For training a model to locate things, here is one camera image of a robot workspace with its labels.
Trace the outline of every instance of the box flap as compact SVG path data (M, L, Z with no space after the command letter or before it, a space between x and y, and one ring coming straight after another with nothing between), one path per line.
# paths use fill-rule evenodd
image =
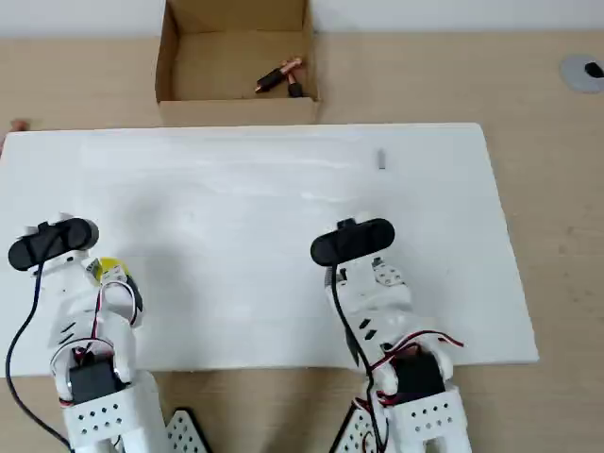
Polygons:
M180 33L301 30L306 0L168 0Z
M317 103L297 99L227 101L165 101L159 104L164 126L310 125L316 123Z

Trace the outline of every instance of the copper battery tip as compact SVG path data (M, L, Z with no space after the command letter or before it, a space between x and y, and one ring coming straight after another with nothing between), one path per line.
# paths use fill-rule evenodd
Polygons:
M292 69L302 66L302 59L295 58L286 61L285 64L281 64L281 73L288 74Z

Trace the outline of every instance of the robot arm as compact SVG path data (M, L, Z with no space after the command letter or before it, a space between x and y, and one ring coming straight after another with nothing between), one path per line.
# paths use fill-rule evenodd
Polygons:
M133 329L143 320L143 299L123 262L87 260L96 226L70 218L34 229L10 249L15 269L49 261L43 276L88 276L97 289L90 304L62 314L51 341L50 368L72 451L210 451L187 411L164 425L156 381L136 367Z
M424 453L433 441L443 453L469 453L465 412L445 352L448 344L463 344L413 313L402 273L381 254L393 241L394 228L385 220L348 219L310 250L328 267L327 298L367 374L365 392L353 400L331 451Z

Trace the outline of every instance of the mounting hole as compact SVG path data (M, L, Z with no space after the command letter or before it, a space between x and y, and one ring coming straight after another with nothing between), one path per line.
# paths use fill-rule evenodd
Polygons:
M604 78L604 70L595 61L585 65L585 72L589 77Z

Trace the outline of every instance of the cable hole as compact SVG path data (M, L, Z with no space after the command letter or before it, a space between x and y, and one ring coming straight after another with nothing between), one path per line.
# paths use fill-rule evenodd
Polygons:
M70 338L72 338L74 336L73 333L70 333L69 335L67 335L65 338L63 338L60 342L59 345L62 345L63 343L65 343L67 340L69 340Z
M72 324L70 324L69 326L64 328L60 333L65 333L67 330L69 330L70 328L72 328L75 325L76 325L76 321L74 321Z
M585 65L585 72L593 78L604 78L604 70L595 61Z

